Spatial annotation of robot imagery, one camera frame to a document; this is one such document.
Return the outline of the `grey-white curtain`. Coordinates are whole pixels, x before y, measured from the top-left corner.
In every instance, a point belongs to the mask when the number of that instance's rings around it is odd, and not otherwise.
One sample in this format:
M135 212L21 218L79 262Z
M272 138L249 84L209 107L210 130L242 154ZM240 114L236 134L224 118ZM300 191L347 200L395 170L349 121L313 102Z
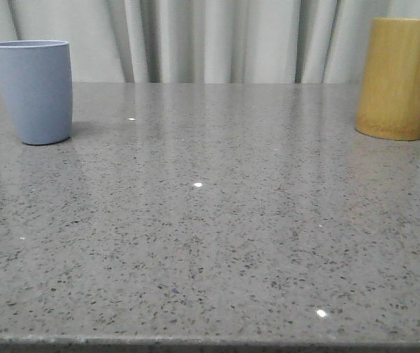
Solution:
M420 1L0 1L0 41L65 40L76 82L345 83Z

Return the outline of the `bamboo wooden cup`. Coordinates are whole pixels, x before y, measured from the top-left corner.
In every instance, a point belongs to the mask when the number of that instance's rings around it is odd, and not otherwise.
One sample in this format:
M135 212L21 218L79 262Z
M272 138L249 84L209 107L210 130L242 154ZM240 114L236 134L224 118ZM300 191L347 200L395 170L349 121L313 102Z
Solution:
M387 140L420 140L420 19L375 18L355 129Z

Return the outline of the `blue plastic cup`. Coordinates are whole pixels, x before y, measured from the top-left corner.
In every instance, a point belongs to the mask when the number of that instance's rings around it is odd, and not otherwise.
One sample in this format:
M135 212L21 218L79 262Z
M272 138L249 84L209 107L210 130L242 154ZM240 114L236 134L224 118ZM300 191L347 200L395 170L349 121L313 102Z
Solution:
M70 138L73 88L69 42L0 42L0 91L22 143L49 145Z

